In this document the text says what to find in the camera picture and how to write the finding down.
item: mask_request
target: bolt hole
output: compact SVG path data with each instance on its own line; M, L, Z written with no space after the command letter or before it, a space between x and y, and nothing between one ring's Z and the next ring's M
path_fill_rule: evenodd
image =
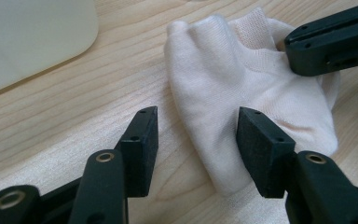
M104 214L95 213L87 218L87 224L103 224L104 220Z
M318 164L325 164L326 160L323 157L320 157L318 155L315 154L308 154L306 156L307 160L313 162L313 163L318 163Z
M138 141L139 140L139 137L138 136L133 136L130 138L131 141Z

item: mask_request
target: table surface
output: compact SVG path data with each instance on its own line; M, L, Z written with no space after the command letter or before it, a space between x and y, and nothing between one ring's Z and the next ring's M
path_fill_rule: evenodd
M299 26L358 0L96 0L100 32L83 54L0 91L0 189L33 184L42 194L82 175L87 157L112 148L136 111L158 106L159 150L147 198L129 199L131 223L286 223L283 200L251 185L220 197L178 117L163 45L175 20L219 13L236 19L256 7ZM333 109L333 156L358 186L358 67L342 71Z

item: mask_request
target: white cloth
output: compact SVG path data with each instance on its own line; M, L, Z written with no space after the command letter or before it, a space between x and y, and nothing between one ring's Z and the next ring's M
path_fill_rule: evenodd
M168 27L165 59L174 101L223 195L251 182L235 141L240 106L265 113L295 139L296 151L331 155L337 149L331 109L339 74L294 74L276 49L292 30L260 8L231 22L212 15Z

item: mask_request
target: metal screw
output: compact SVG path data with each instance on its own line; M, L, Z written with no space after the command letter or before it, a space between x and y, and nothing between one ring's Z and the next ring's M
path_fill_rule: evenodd
M21 190L11 191L0 198L0 209L5 210L16 206L25 198L25 192Z
M110 152L105 152L105 153L101 153L100 155L98 155L96 160L98 162L107 162L107 161L111 161L114 157L115 157L115 154L110 153Z

